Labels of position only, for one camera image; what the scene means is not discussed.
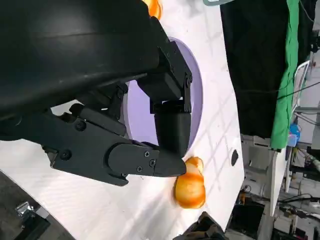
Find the white surface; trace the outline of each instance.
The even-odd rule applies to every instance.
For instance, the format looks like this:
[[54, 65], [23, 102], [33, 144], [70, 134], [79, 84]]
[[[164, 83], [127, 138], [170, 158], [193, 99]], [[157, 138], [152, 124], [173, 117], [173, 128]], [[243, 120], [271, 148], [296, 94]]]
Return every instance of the white surface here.
[[286, 168], [286, 149], [284, 148], [281, 152], [275, 153], [272, 160], [270, 216], [275, 213]]
[[[206, 204], [196, 210], [177, 206], [172, 195], [175, 178], [130, 175], [129, 184], [118, 187], [51, 169], [39, 145], [1, 142], [0, 169], [77, 240], [169, 240], [183, 233], [202, 211], [224, 229], [244, 180], [220, 8], [206, 7], [200, 0], [162, 3], [161, 23], [167, 35], [188, 45], [202, 74], [203, 113], [186, 158], [198, 156], [204, 161]], [[239, 160], [232, 167], [234, 149]]]
[[290, 183], [291, 183], [291, 179], [292, 179], [292, 172], [290, 171], [290, 164], [291, 164], [291, 155], [292, 155], [292, 151], [290, 151], [290, 155], [288, 157], [288, 161], [286, 161], [286, 169], [285, 169], [285, 192], [288, 193], [289, 192], [289, 188], [290, 188]]

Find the cable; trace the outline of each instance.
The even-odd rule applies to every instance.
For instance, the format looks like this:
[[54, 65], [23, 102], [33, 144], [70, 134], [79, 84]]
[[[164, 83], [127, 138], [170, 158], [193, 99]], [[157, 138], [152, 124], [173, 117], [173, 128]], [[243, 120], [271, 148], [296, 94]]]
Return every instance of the cable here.
[[245, 193], [248, 194], [248, 193], [251, 192], [251, 190], [252, 190], [252, 188], [251, 188], [250, 185], [244, 185], [244, 187], [240, 190], [240, 192], [245, 192]]
[[307, 16], [307, 18], [308, 18], [311, 22], [313, 22], [314, 24], [320, 26], [319, 23], [317, 23], [316, 21], [314, 21], [314, 20], [311, 19], [311, 17], [309, 16], [307, 10], [305, 9], [305, 6], [304, 6], [304, 4], [302, 3], [302, 1], [299, 0], [299, 2], [300, 2], [300, 5], [301, 5], [301, 7], [302, 7], [302, 9], [303, 9], [303, 11], [304, 11], [304, 13], [305, 13], [305, 15]]
[[285, 202], [281, 202], [282, 204], [288, 204], [288, 203], [292, 203], [292, 202], [303, 202], [306, 200], [315, 200], [315, 201], [319, 201], [320, 197], [302, 197], [302, 198], [298, 198], [298, 199], [293, 199], [293, 200], [288, 200]]
[[306, 116], [302, 116], [302, 115], [300, 115], [300, 114], [298, 114], [298, 113], [296, 113], [296, 112], [294, 112], [293, 114], [296, 115], [298, 118], [306, 121], [306, 122], [309, 123], [309, 124], [312, 124], [312, 125], [315, 125], [315, 126], [320, 126], [320, 123], [315, 122], [315, 121], [313, 121], [312, 119], [310, 119], [310, 118], [308, 118], [308, 117], [306, 117]]
[[303, 91], [303, 90], [305, 90], [305, 89], [311, 88], [311, 87], [313, 87], [313, 86], [315, 86], [315, 85], [318, 85], [318, 84], [320, 84], [320, 81], [318, 81], [318, 82], [316, 82], [316, 83], [314, 83], [314, 84], [311, 84], [310, 86], [306, 86], [306, 87], [304, 87], [304, 88], [301, 88], [300, 90], [297, 90], [297, 91], [294, 91], [294, 92], [292, 92], [292, 93], [289, 93], [289, 94], [287, 94], [287, 95], [278, 97], [277, 100], [286, 98], [286, 97], [288, 97], [288, 96], [291, 96], [291, 95], [293, 95], [293, 94], [296, 94], [296, 93], [298, 93], [298, 92], [301, 92], [301, 91]]
[[311, 198], [313, 198], [313, 196], [310, 193], [303, 193], [303, 194], [299, 194], [297, 196], [293, 196], [293, 197], [290, 197], [290, 198], [283, 199], [283, 200], [279, 201], [279, 203], [286, 203], [288, 200], [292, 200], [292, 199], [295, 199], [297, 197], [301, 197], [301, 196], [304, 196], [304, 195], [309, 195]]
[[317, 115], [317, 114], [320, 114], [320, 113], [311, 113], [311, 112], [298, 112], [299, 114], [306, 114], [306, 115]]
[[255, 90], [255, 89], [245, 89], [245, 90], [236, 89], [236, 88], [235, 89], [237, 92], [241, 92], [241, 93], [272, 94], [272, 93], [277, 93], [280, 90], [286, 89], [289, 86], [291, 80], [288, 81], [286, 86], [279, 88], [278, 90], [263, 91], [263, 90]]

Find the bolt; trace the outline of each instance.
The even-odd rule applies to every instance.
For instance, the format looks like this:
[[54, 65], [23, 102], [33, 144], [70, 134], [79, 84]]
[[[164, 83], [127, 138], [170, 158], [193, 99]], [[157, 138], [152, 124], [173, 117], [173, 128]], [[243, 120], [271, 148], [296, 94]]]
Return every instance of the bolt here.
[[75, 125], [75, 129], [79, 132], [82, 132], [86, 129], [87, 124], [84, 121], [78, 121]]
[[69, 150], [64, 150], [61, 154], [60, 154], [60, 158], [64, 161], [67, 161], [71, 158], [72, 154], [71, 151]]
[[137, 171], [138, 173], [141, 173], [142, 170], [143, 170], [142, 166], [138, 166], [138, 167], [136, 168], [136, 171]]
[[154, 159], [151, 159], [150, 162], [149, 162], [149, 166], [150, 167], [154, 167], [156, 164], [156, 161]]

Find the purple disc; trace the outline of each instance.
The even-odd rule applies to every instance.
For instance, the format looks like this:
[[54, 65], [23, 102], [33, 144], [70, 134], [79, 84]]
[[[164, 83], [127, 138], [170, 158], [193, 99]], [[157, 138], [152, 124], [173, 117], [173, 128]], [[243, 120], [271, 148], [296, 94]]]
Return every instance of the purple disc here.
[[[180, 40], [175, 41], [192, 72], [191, 84], [191, 130], [188, 147], [192, 145], [198, 132], [203, 106], [203, 87], [200, 70], [191, 50]], [[140, 89], [135, 80], [129, 82], [127, 101], [123, 101], [123, 115], [127, 133], [131, 139], [158, 145], [154, 114], [150, 114], [150, 99]]]

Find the green cloth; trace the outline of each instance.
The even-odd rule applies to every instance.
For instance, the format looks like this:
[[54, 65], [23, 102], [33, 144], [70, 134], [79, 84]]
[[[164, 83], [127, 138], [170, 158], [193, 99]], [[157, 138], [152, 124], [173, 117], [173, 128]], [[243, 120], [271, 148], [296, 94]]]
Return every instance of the green cloth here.
[[[278, 99], [294, 92], [294, 77], [298, 65], [298, 25], [299, 0], [286, 0], [289, 8], [289, 20], [285, 41], [285, 70], [278, 92]], [[283, 149], [287, 146], [289, 127], [292, 116], [293, 95], [283, 97], [276, 102], [275, 116], [270, 140], [273, 149]]]

